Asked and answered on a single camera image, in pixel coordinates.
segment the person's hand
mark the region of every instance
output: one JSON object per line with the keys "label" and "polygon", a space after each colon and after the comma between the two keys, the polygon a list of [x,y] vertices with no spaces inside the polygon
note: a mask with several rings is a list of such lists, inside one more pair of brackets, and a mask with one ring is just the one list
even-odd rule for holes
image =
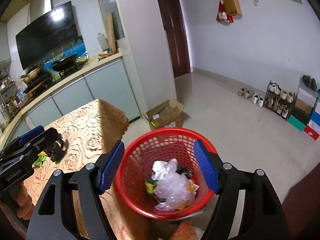
{"label": "person's hand", "polygon": [[17,195],[17,203],[20,207],[17,210],[17,217],[24,220],[29,220],[32,216],[35,206],[32,203],[32,198],[28,194],[23,182],[20,183],[20,192]]}

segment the blue tile backsplash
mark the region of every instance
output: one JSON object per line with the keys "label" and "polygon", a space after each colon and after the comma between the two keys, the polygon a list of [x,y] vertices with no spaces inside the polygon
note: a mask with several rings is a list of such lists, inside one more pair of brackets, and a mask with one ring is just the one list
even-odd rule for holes
{"label": "blue tile backsplash", "polygon": [[77,53],[77,57],[87,54],[82,36],[66,41],[60,46],[50,50],[46,55],[35,62],[35,65],[43,65],[43,71],[52,72],[52,66],[54,65],[52,62],[63,59],[63,57],[61,57],[62,54],[64,54],[64,57],[67,57],[73,53]]}

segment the wooden cutting board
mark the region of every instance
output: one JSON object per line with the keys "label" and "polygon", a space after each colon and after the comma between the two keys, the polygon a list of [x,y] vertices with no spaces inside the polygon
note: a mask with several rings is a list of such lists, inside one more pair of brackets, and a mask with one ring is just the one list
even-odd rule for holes
{"label": "wooden cutting board", "polygon": [[116,39],[115,39],[114,30],[113,30],[112,12],[108,14],[108,17],[106,20],[106,30],[107,30],[107,36],[108,36],[108,44],[112,49],[112,52],[116,53]]}

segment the patterned tablecloth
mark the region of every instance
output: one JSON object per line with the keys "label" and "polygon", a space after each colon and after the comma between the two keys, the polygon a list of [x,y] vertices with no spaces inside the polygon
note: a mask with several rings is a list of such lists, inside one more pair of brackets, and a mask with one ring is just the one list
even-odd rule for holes
{"label": "patterned tablecloth", "polygon": [[[97,99],[66,114],[45,127],[54,127],[68,140],[66,156],[58,164],[47,158],[42,167],[25,181],[32,201],[36,204],[39,196],[56,169],[63,172],[80,170],[87,163],[95,163],[98,157],[109,152],[117,140],[121,140],[128,129],[125,113],[115,106]],[[73,192],[76,219],[80,234],[89,238],[84,226],[78,191]],[[132,211],[118,196],[114,185],[100,196],[103,209],[118,240],[150,239],[149,221]]]}

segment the open cardboard box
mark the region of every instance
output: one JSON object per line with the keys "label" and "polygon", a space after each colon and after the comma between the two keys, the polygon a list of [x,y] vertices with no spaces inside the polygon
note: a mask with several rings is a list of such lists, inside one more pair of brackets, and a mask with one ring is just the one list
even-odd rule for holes
{"label": "open cardboard box", "polygon": [[181,127],[180,114],[184,105],[176,100],[167,100],[147,112],[145,118],[149,121],[151,130],[162,127]]}

